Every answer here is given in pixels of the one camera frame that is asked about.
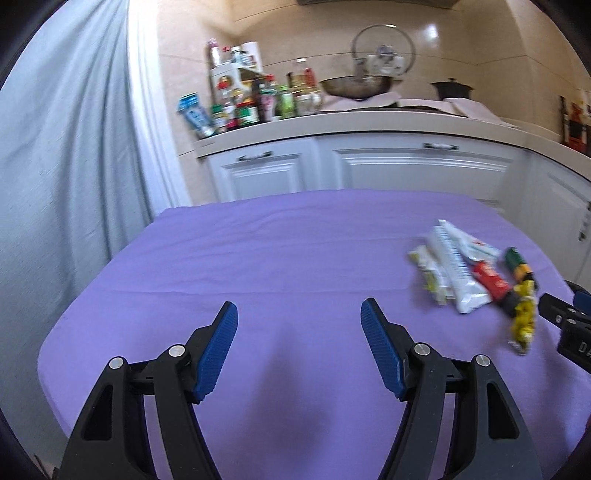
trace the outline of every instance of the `purple tablecloth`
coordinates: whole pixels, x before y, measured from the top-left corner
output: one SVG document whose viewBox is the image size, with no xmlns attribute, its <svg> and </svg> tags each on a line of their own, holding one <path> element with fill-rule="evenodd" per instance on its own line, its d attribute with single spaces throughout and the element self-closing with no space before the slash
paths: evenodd
<svg viewBox="0 0 591 480">
<path fill-rule="evenodd" d="M 433 303 L 407 252 L 440 218 L 498 248 L 517 247 L 542 292 L 572 298 L 531 240 L 468 197 L 341 190 L 171 209 L 107 265 L 47 336 L 38 360 L 47 399 L 70 433 L 109 358 L 155 358 L 231 300 L 238 332 L 216 389 L 196 408 L 222 478 L 373 480 L 404 405 L 384 387 L 363 335 L 359 309 L 372 296 L 391 322 L 442 355 L 492 358 L 549 477 L 584 431 L 589 376 L 556 352 L 559 331 L 545 320 L 531 353 L 520 357 L 497 307 L 464 316 Z M 147 408 L 166 478 L 153 403 Z M 443 440 L 450 421 L 447 408 Z"/>
</svg>

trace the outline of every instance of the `metal screw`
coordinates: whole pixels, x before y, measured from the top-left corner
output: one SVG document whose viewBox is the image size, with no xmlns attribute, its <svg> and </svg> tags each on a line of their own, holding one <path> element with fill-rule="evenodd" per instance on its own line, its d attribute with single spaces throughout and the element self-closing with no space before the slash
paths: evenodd
<svg viewBox="0 0 591 480">
<path fill-rule="evenodd" d="M 182 345 L 174 345 L 168 349 L 170 356 L 181 356 L 184 354 L 184 347 Z"/>
<path fill-rule="evenodd" d="M 414 351 L 417 353 L 417 355 L 422 356 L 426 356 L 431 353 L 431 349 L 426 343 L 417 343 L 414 346 Z"/>
<path fill-rule="evenodd" d="M 488 367 L 491 364 L 491 359 L 488 358 L 486 355 L 477 355 L 476 363 L 481 367 Z"/>
<path fill-rule="evenodd" d="M 115 358 L 112 358 L 111 361 L 109 362 L 109 367 L 111 367 L 113 370 L 117 370 L 118 368 L 121 368 L 123 366 L 123 359 L 120 356 L 116 356 Z"/>
</svg>

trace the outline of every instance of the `white curtain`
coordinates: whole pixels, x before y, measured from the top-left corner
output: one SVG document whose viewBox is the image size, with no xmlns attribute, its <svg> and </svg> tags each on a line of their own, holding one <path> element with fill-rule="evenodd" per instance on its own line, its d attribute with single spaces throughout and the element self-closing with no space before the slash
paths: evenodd
<svg viewBox="0 0 591 480">
<path fill-rule="evenodd" d="M 66 437 L 38 382 L 39 348 L 151 220 L 127 19 L 128 0 L 67 1 L 0 89 L 0 406 L 23 446 L 56 465 Z"/>
<path fill-rule="evenodd" d="M 158 59 L 156 0 L 129 0 L 129 83 L 135 131 L 154 215 L 191 205 L 168 123 Z"/>
</svg>

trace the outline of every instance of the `cabinet door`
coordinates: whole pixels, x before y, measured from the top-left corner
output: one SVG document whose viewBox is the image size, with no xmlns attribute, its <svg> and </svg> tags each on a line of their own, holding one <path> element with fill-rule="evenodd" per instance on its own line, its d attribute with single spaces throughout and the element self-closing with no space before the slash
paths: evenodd
<svg viewBox="0 0 591 480">
<path fill-rule="evenodd" d="M 238 148 L 207 162 L 222 202 L 320 188 L 313 138 Z"/>
<path fill-rule="evenodd" d="M 575 172 L 541 155 L 524 205 L 522 229 L 552 260 L 560 274 L 577 282 L 589 252 L 591 233 L 586 231 L 591 184 Z"/>
<path fill-rule="evenodd" d="M 501 211 L 506 203 L 511 216 L 521 207 L 521 189 L 512 188 L 525 174 L 520 148 L 433 134 L 333 135 L 319 148 L 332 188 L 460 193 Z"/>
<path fill-rule="evenodd" d="M 577 283 L 591 291 L 591 254 L 587 255 L 587 260 L 583 264 Z"/>
</svg>

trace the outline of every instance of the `beige tile wall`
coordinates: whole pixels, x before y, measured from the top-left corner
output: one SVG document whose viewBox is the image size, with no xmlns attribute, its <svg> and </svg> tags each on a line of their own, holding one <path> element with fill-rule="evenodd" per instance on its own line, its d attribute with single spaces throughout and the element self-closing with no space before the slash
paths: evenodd
<svg viewBox="0 0 591 480">
<path fill-rule="evenodd" d="M 431 82 L 455 77 L 475 86 L 477 81 L 473 48 L 458 9 L 376 0 L 306 6 L 296 0 L 234 0 L 232 12 L 240 41 L 258 42 L 265 71 L 279 82 L 298 57 L 307 58 L 319 80 L 351 75 L 351 41 L 363 27 L 376 23 L 393 23 L 416 43 L 417 63 L 397 87 L 401 95 L 435 99 Z M 409 51 L 400 35 L 385 29 L 365 34 L 359 49 L 373 51 L 384 41 Z"/>
<path fill-rule="evenodd" d="M 478 99 L 497 115 L 561 131 L 560 99 L 591 77 L 556 25 L 530 0 L 462 0 L 475 49 Z"/>
<path fill-rule="evenodd" d="M 195 205 L 217 201 L 209 171 L 193 151 L 195 133 L 176 111 L 178 100 L 197 92 L 211 105 L 206 42 L 235 44 L 234 21 L 226 0 L 158 0 L 158 43 L 168 118 L 178 160 Z"/>
</svg>

